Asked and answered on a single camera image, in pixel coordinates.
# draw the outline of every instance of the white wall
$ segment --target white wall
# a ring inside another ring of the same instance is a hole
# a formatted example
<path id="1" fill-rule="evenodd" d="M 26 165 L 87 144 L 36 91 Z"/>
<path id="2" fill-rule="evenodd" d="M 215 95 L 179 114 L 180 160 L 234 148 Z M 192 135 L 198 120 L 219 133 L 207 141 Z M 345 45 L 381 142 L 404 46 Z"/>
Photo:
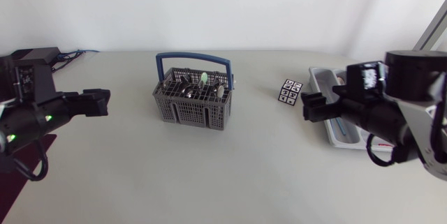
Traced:
<path id="1" fill-rule="evenodd" d="M 444 0 L 0 0 L 0 54 L 61 50 L 411 49 Z"/>

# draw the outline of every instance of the metal frame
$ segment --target metal frame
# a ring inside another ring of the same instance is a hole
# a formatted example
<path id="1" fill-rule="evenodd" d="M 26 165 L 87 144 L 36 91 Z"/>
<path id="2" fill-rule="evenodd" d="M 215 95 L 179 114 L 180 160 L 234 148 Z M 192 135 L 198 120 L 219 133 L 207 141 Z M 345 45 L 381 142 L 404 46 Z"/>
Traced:
<path id="1" fill-rule="evenodd" d="M 444 1 L 413 50 L 436 50 L 447 34 L 447 0 Z"/>

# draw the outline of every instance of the blue cable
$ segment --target blue cable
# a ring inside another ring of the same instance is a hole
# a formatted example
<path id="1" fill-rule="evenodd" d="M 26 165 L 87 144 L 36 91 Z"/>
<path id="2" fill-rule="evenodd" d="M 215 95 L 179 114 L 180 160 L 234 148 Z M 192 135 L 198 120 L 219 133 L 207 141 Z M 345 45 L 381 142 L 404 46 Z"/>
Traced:
<path id="1" fill-rule="evenodd" d="M 64 58 L 66 56 L 69 56 L 71 54 L 75 54 L 75 53 L 84 53 L 84 52 L 99 52 L 98 50 L 75 50 L 73 52 L 69 52 L 69 53 L 61 53 L 57 56 L 57 58 L 61 59 Z"/>

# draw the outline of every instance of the cable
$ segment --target cable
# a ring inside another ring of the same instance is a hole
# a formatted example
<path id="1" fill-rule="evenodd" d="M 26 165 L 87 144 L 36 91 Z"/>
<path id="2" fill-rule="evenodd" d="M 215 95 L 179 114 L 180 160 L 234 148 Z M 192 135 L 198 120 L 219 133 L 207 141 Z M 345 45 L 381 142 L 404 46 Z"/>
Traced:
<path id="1" fill-rule="evenodd" d="M 387 167 L 392 164 L 394 164 L 394 160 L 391 158 L 389 161 L 381 160 L 379 157 L 376 156 L 376 154 L 372 153 L 371 150 L 371 144 L 372 139 L 374 138 L 374 134 L 370 133 L 368 136 L 368 141 L 366 141 L 366 151 L 368 153 L 369 158 L 371 158 L 371 161 L 374 162 L 376 165 L 380 165 L 381 167 Z"/>
<path id="2" fill-rule="evenodd" d="M 61 53 L 57 56 L 58 62 L 65 62 L 61 66 L 57 68 L 51 68 L 51 73 L 55 73 L 56 71 L 62 69 L 63 67 L 67 66 L 70 62 L 80 57 L 85 52 L 99 52 L 98 50 L 75 50 L 68 53 Z"/>
<path id="3" fill-rule="evenodd" d="M 30 181 L 40 181 L 43 178 L 45 178 L 45 176 L 48 173 L 48 157 L 47 154 L 45 153 L 41 141 L 36 140 L 34 141 L 34 143 L 36 144 L 39 158 L 42 161 L 41 171 L 39 172 L 39 174 L 35 175 L 27 165 L 25 165 L 22 161 L 16 158 L 14 158 L 14 163 L 16 164 L 15 169 L 19 171 L 21 174 L 23 174 L 23 176 L 25 176 L 27 179 L 29 179 Z"/>
<path id="4" fill-rule="evenodd" d="M 69 56 L 69 55 L 71 55 L 71 54 L 75 54 L 75 53 L 85 53 L 85 52 L 99 52 L 98 50 L 75 50 L 75 51 L 72 51 L 72 52 L 69 52 L 69 53 L 61 53 L 61 54 L 59 54 L 59 58 L 63 58 L 63 57 L 65 57 L 65 56 Z"/>

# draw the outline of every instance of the gray plastic basket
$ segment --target gray plastic basket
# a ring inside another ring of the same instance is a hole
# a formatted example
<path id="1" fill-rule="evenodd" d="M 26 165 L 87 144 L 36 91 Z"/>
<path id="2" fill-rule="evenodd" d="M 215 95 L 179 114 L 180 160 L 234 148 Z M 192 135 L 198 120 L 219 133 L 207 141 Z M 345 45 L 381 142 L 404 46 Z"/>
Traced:
<path id="1" fill-rule="evenodd" d="M 226 65 L 227 73 L 191 70 L 189 68 L 171 68 L 166 74 L 163 74 L 161 60 L 163 58 L 173 57 L 201 59 L 224 64 Z M 160 53 L 156 56 L 156 60 L 159 72 L 159 83 L 152 95 L 155 97 L 163 121 L 223 130 L 230 117 L 231 95 L 233 92 L 233 74 L 231 73 L 230 61 L 220 57 L 188 52 Z M 208 80 L 200 93 L 195 93 L 192 97 L 188 98 L 178 90 L 181 84 L 181 76 L 185 76 L 186 74 L 190 75 L 192 84 L 194 84 L 193 89 L 196 89 L 200 76 L 204 72 L 208 74 Z M 216 97 L 211 92 L 212 83 L 215 78 L 219 78 L 221 82 L 228 84 L 224 89 L 222 98 Z M 167 87 L 163 87 L 165 80 L 169 81 Z"/>

